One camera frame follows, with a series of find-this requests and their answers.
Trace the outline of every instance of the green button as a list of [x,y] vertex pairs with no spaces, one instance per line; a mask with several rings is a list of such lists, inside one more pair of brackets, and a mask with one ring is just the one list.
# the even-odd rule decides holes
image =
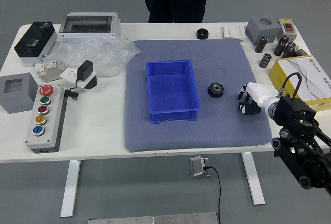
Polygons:
[[50,98],[48,96],[43,96],[41,99],[40,99],[40,103],[41,104],[48,104],[50,103]]

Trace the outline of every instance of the table leg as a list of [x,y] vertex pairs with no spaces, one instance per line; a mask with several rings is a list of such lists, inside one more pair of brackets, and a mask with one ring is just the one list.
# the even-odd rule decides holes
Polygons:
[[250,193],[252,195],[253,204],[264,205],[265,201],[264,201],[258,173],[255,168],[253,155],[252,153],[242,153],[242,158],[245,166]]
[[66,188],[64,190],[61,217],[72,217],[76,199],[80,160],[71,160],[68,168]]

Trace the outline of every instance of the black cable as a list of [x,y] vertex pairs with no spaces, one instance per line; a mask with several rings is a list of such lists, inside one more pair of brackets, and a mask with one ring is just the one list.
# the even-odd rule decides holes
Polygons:
[[79,79],[77,79],[76,80],[76,82],[75,82],[75,87],[73,87],[73,88],[70,88],[70,89],[66,89],[65,91],[64,91],[64,95],[65,96],[70,96],[73,100],[77,100],[78,99],[78,95],[79,95],[79,93],[78,92],[76,92],[76,91],[71,91],[72,89],[75,89],[75,88],[77,88],[78,86],[77,86],[77,82],[78,82],[78,80]]
[[221,189],[221,181],[219,180],[219,174],[217,172],[217,170],[212,167],[212,166],[205,166],[202,168],[204,171],[208,170],[208,169],[214,169],[216,171],[217,177],[218,177],[218,184],[219,184],[219,198],[218,198],[218,223],[221,224],[221,218],[220,218],[220,207],[221,207],[221,193],[222,193],[222,189]]
[[284,83],[283,83],[283,86],[281,87],[282,89],[285,89],[285,85],[286,85],[286,83],[288,82],[288,80],[290,79],[290,77],[291,77],[291,76],[294,76],[294,75],[296,75],[296,76],[298,77],[299,81],[298,81],[298,84],[296,85],[295,91],[294,91],[294,93],[293,93],[293,98],[295,98],[296,94],[298,93],[298,90],[299,90],[300,85],[301,85],[301,82],[302,82],[302,76],[300,75],[299,72],[295,72],[295,73],[290,74],[290,75],[285,79],[285,81],[284,81]]

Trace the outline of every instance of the gray box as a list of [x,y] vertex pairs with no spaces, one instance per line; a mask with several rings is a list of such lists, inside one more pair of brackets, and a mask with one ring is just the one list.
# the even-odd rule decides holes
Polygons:
[[37,90],[29,72],[0,77],[0,105],[9,114],[32,110]]
[[268,39],[267,43],[274,42],[280,31],[281,27],[277,20],[271,14],[264,14],[262,16],[251,16],[245,33],[252,44],[256,46],[262,36]]

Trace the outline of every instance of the yellow button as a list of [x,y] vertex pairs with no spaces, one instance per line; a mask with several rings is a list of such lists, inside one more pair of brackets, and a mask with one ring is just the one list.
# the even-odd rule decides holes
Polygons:
[[38,124],[38,125],[43,125],[43,124],[45,124],[46,123],[46,121],[47,121],[47,119],[46,119],[46,117],[45,116],[43,116],[43,115],[39,115],[39,116],[37,116],[36,117],[36,124]]

